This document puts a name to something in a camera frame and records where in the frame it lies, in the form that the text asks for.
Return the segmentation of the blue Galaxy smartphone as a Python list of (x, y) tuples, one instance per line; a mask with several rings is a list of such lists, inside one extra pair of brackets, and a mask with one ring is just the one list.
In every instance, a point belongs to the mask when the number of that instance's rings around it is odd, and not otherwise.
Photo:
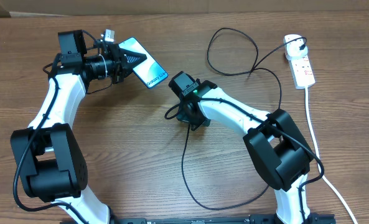
[(168, 73), (142, 46), (142, 44), (131, 37), (118, 44), (121, 49), (134, 53), (144, 54), (146, 59), (133, 68), (133, 72), (148, 88), (153, 88), (168, 77)]

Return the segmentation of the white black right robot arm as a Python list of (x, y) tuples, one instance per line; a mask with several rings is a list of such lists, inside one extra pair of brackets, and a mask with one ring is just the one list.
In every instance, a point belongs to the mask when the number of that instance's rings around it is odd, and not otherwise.
[(278, 222), (310, 223), (306, 183), (310, 163), (317, 157), (286, 111), (254, 109), (216, 84), (184, 72), (172, 78), (169, 88), (179, 98), (179, 112), (190, 128), (214, 120), (243, 138), (257, 173), (275, 191)]

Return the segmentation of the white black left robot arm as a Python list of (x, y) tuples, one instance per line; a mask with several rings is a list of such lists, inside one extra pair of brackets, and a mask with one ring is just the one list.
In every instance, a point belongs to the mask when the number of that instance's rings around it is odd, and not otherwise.
[(12, 194), (19, 208), (38, 212), (60, 207), (76, 223), (117, 223), (112, 209), (88, 186), (85, 158), (72, 131), (78, 106), (92, 80), (122, 82), (146, 54), (125, 50), (107, 30), (87, 56), (85, 30), (58, 33), (60, 52), (48, 66), (49, 90), (35, 119), (11, 135), (17, 168)]

